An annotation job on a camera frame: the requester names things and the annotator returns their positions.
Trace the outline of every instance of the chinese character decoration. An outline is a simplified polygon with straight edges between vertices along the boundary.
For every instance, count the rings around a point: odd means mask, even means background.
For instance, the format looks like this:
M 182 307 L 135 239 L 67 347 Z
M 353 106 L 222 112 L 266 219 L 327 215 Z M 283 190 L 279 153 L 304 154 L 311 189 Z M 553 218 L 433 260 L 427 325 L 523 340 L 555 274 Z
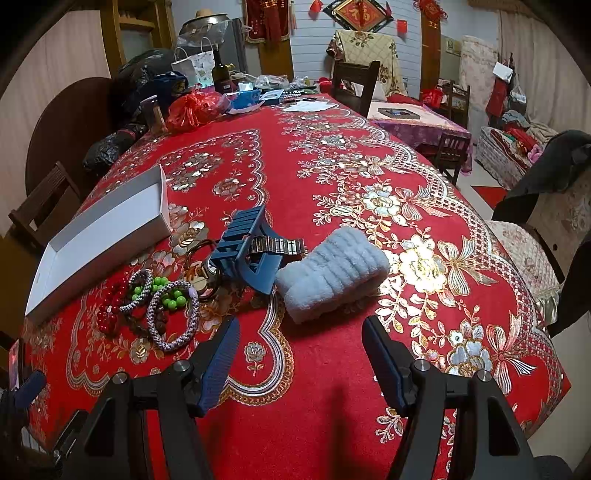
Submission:
M 425 14 L 428 20 L 438 22 L 441 19 L 447 20 L 447 13 L 435 0 L 415 0 L 414 8 Z
M 394 20 L 375 0 L 335 0 L 324 13 L 343 28 L 359 32 L 377 32 Z
M 246 0 L 246 40 L 276 43 L 290 36 L 289 0 Z

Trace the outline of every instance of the small table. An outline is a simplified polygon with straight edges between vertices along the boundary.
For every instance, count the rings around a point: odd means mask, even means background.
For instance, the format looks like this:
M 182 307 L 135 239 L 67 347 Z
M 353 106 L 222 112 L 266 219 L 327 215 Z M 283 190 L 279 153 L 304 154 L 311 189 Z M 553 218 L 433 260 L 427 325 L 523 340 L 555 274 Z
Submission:
M 394 119 L 380 112 L 380 108 L 400 108 L 416 113 L 421 118 Z M 451 133 L 470 139 L 468 145 L 468 159 L 462 166 L 462 173 L 469 174 L 472 171 L 472 134 L 460 125 L 435 113 L 424 105 L 412 105 L 410 103 L 371 102 L 368 119 L 374 125 L 388 131 L 398 137 L 411 148 L 417 148 L 420 144 L 438 145 L 441 134 Z

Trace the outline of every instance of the braided bracelet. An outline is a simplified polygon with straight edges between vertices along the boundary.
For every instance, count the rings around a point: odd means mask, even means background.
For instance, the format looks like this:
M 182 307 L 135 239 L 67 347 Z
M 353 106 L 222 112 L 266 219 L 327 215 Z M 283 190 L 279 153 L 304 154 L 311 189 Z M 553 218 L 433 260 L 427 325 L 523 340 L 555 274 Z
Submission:
M 135 300 L 132 300 L 127 305 L 122 305 L 119 307 L 119 311 L 123 314 L 131 313 L 134 308 L 142 305 L 146 300 L 148 300 L 148 297 L 152 292 L 152 282 L 154 281 L 154 275 L 151 270 L 148 270 L 147 268 L 138 270 L 133 275 L 131 275 L 128 285 L 132 287 L 140 277 L 143 277 L 144 280 L 144 285 L 141 287 L 142 291 L 138 294 Z
M 163 295 L 172 292 L 173 290 L 181 290 L 186 291 L 188 293 L 189 301 L 191 302 L 190 310 L 189 310 L 189 322 L 187 325 L 187 330 L 178 338 L 175 338 L 172 342 L 167 343 L 162 340 L 162 337 L 156 330 L 155 326 L 155 315 L 157 307 L 160 305 Z M 193 335 L 195 335 L 195 331 L 197 330 L 197 322 L 199 319 L 199 299 L 197 296 L 196 290 L 193 286 L 186 280 L 176 280 L 166 284 L 163 288 L 156 291 L 152 296 L 152 300 L 150 300 L 150 304 L 148 305 L 148 310 L 146 311 L 146 320 L 148 324 L 148 331 L 152 337 L 152 340 L 156 344 L 158 348 L 160 348 L 163 352 L 172 352 L 177 348 L 180 348 L 187 344 Z

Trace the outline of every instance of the table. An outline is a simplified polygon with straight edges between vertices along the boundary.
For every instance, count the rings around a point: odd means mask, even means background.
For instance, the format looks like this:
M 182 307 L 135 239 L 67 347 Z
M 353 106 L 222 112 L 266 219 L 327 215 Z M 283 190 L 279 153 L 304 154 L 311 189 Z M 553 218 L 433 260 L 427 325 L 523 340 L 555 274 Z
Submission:
M 42 327 L 25 324 L 26 357 L 47 375 L 31 407 L 31 430 L 45 445 L 74 409 L 92 408 L 116 371 L 162 371 L 226 314 L 241 323 L 238 353 L 220 405 L 198 421 L 217 479 L 385 477 L 405 420 L 387 407 L 363 350 L 368 314 L 447 372 L 493 372 L 528 433 L 569 389 L 530 294 L 483 220 L 424 158 L 365 118 L 340 105 L 318 113 L 273 106 L 142 140 L 83 207 L 157 162 L 168 178 L 171 236 Z M 219 238 L 233 212 L 263 203 L 276 232 L 303 236 L 310 249 L 339 225 L 364 230 L 392 265 L 376 296 L 297 326 L 277 293 L 240 298 L 227 286 L 203 306 L 194 340 L 166 355 L 127 327 L 114 338 L 95 328 L 118 278 L 141 267 L 180 277 L 192 243 Z M 185 325 L 183 312 L 171 315 L 168 338 Z M 450 411 L 434 478 L 446 476 L 454 423 Z M 165 478 L 157 429 L 150 415 L 152 461 Z
M 421 118 L 394 119 L 378 112 L 379 108 L 403 108 L 416 113 Z M 371 102 L 368 118 L 380 128 L 402 140 L 411 148 L 417 148 L 421 143 L 439 145 L 442 133 L 458 135 L 470 140 L 468 143 L 468 159 L 462 165 L 462 173 L 467 175 L 472 171 L 472 134 L 460 125 L 455 124 L 444 116 L 435 113 L 424 105 L 409 103 Z

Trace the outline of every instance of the blue fuzzy towel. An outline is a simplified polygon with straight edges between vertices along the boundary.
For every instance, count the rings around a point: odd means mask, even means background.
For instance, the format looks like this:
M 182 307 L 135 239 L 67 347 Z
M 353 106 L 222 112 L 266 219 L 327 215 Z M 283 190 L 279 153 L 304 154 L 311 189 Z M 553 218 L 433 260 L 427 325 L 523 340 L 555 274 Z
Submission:
M 299 324 L 376 292 L 389 271 L 388 258 L 363 232 L 341 227 L 307 257 L 280 269 L 275 285 Z

